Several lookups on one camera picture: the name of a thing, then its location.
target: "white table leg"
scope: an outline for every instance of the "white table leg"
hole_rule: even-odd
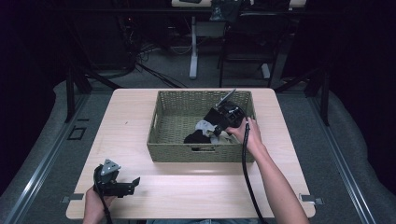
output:
[[[198,67],[198,52],[197,52],[197,36],[196,36],[196,21],[195,17],[191,18],[191,64],[190,64],[190,79],[197,78]]]

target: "light wood tabletop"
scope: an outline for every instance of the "light wood tabletop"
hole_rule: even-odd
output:
[[[290,7],[305,7],[306,0],[291,0]],[[211,7],[211,0],[202,0],[199,4],[172,0],[172,7]]]
[[[140,176],[134,195],[116,199],[112,218],[249,218],[257,217],[240,162],[153,162],[147,147],[158,91],[230,91],[231,89],[119,89],[113,92],[75,193],[93,185],[93,171],[110,159],[121,166],[119,183]],[[296,196],[309,194],[276,95],[251,91],[262,140]],[[273,217],[255,162],[247,164],[250,182],[264,217]],[[73,200],[66,215],[82,219],[85,198]],[[301,202],[308,217],[312,203]]]

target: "woven basket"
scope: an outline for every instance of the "woven basket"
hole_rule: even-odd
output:
[[[195,124],[224,97],[227,91],[159,91],[148,134],[148,151],[153,161],[240,162],[242,144],[184,144]],[[236,91],[230,98],[255,118],[250,91]],[[247,162],[253,162],[247,152]]]

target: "wire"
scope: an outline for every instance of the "wire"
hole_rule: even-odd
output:
[[[113,79],[113,78],[118,78],[118,77],[125,77],[125,76],[127,76],[128,74],[130,74],[131,72],[133,72],[134,71],[134,69],[131,67],[131,68],[127,68],[127,69],[125,69],[124,71],[122,71],[122,72],[119,72],[119,73],[117,73],[117,74],[112,74],[112,75],[103,75],[103,74],[99,74],[101,77],[105,77],[106,79]]]
[[[178,52],[178,51],[176,50],[176,49],[185,49],[185,48],[187,48],[187,49],[184,50],[184,51],[182,51],[182,52]],[[180,55],[188,53],[188,52],[191,50],[191,48],[192,48],[192,45],[189,45],[189,46],[172,46],[172,47],[170,47],[170,49],[171,49],[175,54],[180,54]]]
[[[251,201],[253,202],[254,209],[256,210],[257,215],[259,216],[259,220],[262,224],[266,224],[267,222],[262,217],[262,213],[260,212],[260,208],[257,205],[256,198],[254,197],[253,189],[250,185],[250,180],[248,178],[248,169],[247,169],[247,148],[248,148],[248,133],[250,131],[250,127],[248,125],[248,117],[246,117],[246,128],[245,128],[245,135],[244,135],[244,143],[242,145],[242,168],[244,171],[244,177],[247,182],[248,192],[250,194]]]
[[[142,69],[146,70],[147,72],[149,72],[149,73],[152,74],[153,76],[159,78],[161,82],[163,82],[165,85],[167,85],[167,86],[169,86],[169,87],[172,87],[172,88],[183,88],[183,87],[184,87],[184,88],[188,88],[186,85],[184,85],[184,84],[181,83],[180,81],[178,81],[178,80],[176,80],[176,79],[174,79],[174,78],[172,78],[172,77],[169,77],[168,75],[165,75],[165,74],[161,74],[161,73],[159,73],[159,72],[156,72],[156,71],[154,71],[154,70],[152,70],[152,69],[146,67],[145,65],[143,65],[143,64],[141,64],[141,63],[136,62],[136,65],[139,65]]]
[[[97,174],[99,174],[99,173],[98,173],[98,170],[99,170],[100,168],[102,168],[102,167],[103,167],[103,166],[98,166],[98,167],[96,167],[95,172],[94,172],[94,174],[93,174],[93,183],[94,183],[94,185],[95,185],[96,192],[97,192],[98,195],[99,195],[100,201],[101,201],[102,204],[103,204],[104,212],[105,212],[105,216],[106,216],[106,220],[107,220],[107,224],[112,224],[113,221],[111,220],[110,210],[108,210],[108,207],[107,207],[107,205],[106,205],[105,198],[104,198],[104,194],[105,194],[105,193],[104,193],[104,190],[98,188],[98,184],[97,184],[97,180],[96,180],[96,176],[97,176]]]

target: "black curtain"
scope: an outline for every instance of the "black curtain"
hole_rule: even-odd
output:
[[[307,10],[346,12],[349,34],[330,71],[330,89],[361,129],[368,162],[379,181],[396,194],[396,17],[394,1],[307,1]],[[282,77],[321,66],[345,20],[300,22]],[[321,82],[321,77],[311,77]]]
[[[59,39],[34,1],[0,4],[0,193],[18,172],[47,122],[53,87],[65,79]]]

